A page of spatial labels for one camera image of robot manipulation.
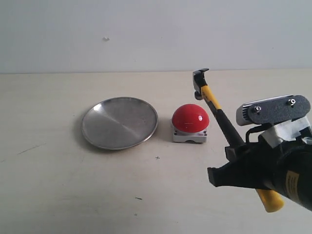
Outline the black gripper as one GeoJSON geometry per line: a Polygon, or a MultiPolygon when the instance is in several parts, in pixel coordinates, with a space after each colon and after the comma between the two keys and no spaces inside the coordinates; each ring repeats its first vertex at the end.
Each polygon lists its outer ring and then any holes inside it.
{"type": "Polygon", "coordinates": [[[207,168],[209,182],[215,187],[271,189],[278,193],[289,189],[288,141],[281,140],[273,148],[260,137],[258,142],[225,147],[225,155],[227,164],[207,168]]]}

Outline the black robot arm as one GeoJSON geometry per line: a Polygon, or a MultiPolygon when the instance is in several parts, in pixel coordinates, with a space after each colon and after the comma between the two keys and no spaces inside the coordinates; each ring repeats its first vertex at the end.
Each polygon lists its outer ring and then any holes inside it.
{"type": "Polygon", "coordinates": [[[226,147],[236,159],[208,168],[215,187],[274,191],[302,207],[312,209],[312,147],[303,140],[283,141],[272,148],[264,139],[240,147],[226,147]]]}

